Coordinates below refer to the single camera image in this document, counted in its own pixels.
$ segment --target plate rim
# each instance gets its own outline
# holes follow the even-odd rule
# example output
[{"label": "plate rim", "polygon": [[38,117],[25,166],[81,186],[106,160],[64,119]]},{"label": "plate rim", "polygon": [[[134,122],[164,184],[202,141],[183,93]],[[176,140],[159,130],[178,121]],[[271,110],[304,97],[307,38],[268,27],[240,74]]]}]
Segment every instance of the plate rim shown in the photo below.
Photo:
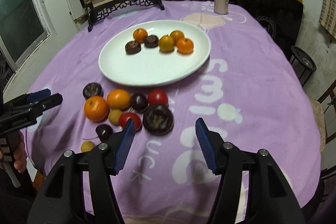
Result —
[{"label": "plate rim", "polygon": [[[125,84],[125,83],[121,83],[119,81],[115,81],[115,80],[112,80],[110,77],[108,77],[103,69],[101,68],[101,65],[100,65],[100,60],[101,60],[101,53],[103,52],[104,48],[107,46],[107,44],[114,38],[116,37],[118,34],[120,34],[121,32],[124,32],[124,31],[127,31],[128,29],[131,29],[133,27],[137,27],[137,26],[140,26],[140,25],[143,25],[145,23],[152,23],[152,22],[167,22],[167,21],[171,21],[171,22],[179,22],[179,23],[183,23],[183,24],[186,24],[186,25],[189,25],[191,27],[194,27],[194,28],[197,28],[199,29],[202,33],[205,34],[205,36],[207,37],[207,42],[209,44],[209,50],[208,52],[206,53],[205,55],[205,58],[199,63],[198,66],[196,66],[194,69],[192,69],[191,71],[189,71],[188,73],[184,74],[183,76],[181,77],[178,77],[174,80],[166,80],[166,81],[160,81],[159,83],[154,83],[154,84],[148,84],[148,85],[135,85],[135,84]],[[127,29],[125,30],[122,30],[121,32],[117,33],[116,35],[114,35],[113,37],[111,37],[104,45],[104,47],[101,49],[100,53],[99,53],[99,57],[98,57],[98,66],[99,66],[99,70],[100,72],[107,78],[109,79],[110,81],[112,81],[113,83],[116,83],[116,84],[119,84],[119,85],[124,85],[124,86],[133,86],[133,87],[151,87],[151,86],[164,86],[164,85],[170,85],[170,84],[173,84],[173,83],[176,83],[178,81],[181,81],[182,79],[185,79],[187,78],[188,76],[192,75],[194,72],[196,72],[200,67],[202,67],[204,65],[204,63],[208,60],[209,56],[210,56],[210,52],[211,52],[211,40],[210,40],[210,37],[208,36],[208,34],[206,34],[201,28],[199,28],[198,26],[195,26],[193,24],[190,24],[188,22],[184,22],[184,21],[180,21],[180,20],[173,20],[173,19],[160,19],[160,20],[151,20],[151,21],[146,21],[146,22],[142,22],[142,23],[139,23],[139,24],[136,24],[136,25],[133,25],[133,26],[130,26],[128,27]]]}]

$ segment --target checkered paper on wall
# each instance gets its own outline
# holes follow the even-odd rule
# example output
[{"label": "checkered paper on wall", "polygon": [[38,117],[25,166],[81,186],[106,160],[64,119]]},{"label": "checkered paper on wall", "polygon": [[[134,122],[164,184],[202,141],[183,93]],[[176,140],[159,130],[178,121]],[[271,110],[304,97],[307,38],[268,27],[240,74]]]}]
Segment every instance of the checkered paper on wall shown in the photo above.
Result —
[{"label": "checkered paper on wall", "polygon": [[323,0],[320,23],[336,38],[336,0]]}]

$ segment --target window frame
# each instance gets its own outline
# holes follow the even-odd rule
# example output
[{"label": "window frame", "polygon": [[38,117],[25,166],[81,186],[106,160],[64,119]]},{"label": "window frame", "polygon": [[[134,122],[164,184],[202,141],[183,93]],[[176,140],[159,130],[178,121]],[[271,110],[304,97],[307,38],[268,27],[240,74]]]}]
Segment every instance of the window frame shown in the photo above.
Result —
[{"label": "window frame", "polygon": [[2,54],[5,56],[7,63],[12,68],[14,72],[16,72],[21,65],[27,60],[27,58],[36,50],[36,48],[46,39],[48,39],[51,34],[51,24],[48,23],[48,15],[46,14],[46,9],[44,7],[43,0],[31,0],[37,17],[40,21],[40,24],[43,28],[43,33],[23,52],[23,54],[19,57],[19,59],[15,62],[8,52],[5,43],[3,42],[0,35],[0,50]]}]

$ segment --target red tomato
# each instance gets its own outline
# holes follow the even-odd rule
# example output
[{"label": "red tomato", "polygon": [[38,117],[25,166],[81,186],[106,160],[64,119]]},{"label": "red tomato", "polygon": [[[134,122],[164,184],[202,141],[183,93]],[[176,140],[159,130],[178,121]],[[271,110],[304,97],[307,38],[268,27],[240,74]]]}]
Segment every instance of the red tomato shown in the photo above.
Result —
[{"label": "red tomato", "polygon": [[127,124],[128,119],[132,119],[134,121],[135,131],[138,131],[141,127],[140,117],[131,112],[124,113],[119,117],[119,125],[124,127]]},{"label": "red tomato", "polygon": [[162,104],[168,105],[168,96],[162,90],[153,90],[148,95],[148,102],[150,105]]}]

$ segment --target window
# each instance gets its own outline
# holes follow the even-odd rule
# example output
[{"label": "window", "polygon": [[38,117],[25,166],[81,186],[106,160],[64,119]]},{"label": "window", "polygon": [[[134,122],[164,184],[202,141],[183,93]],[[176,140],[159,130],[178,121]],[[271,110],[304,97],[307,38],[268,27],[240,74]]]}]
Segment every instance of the window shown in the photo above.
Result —
[{"label": "window", "polygon": [[0,0],[0,49],[14,71],[49,35],[38,0]]}]

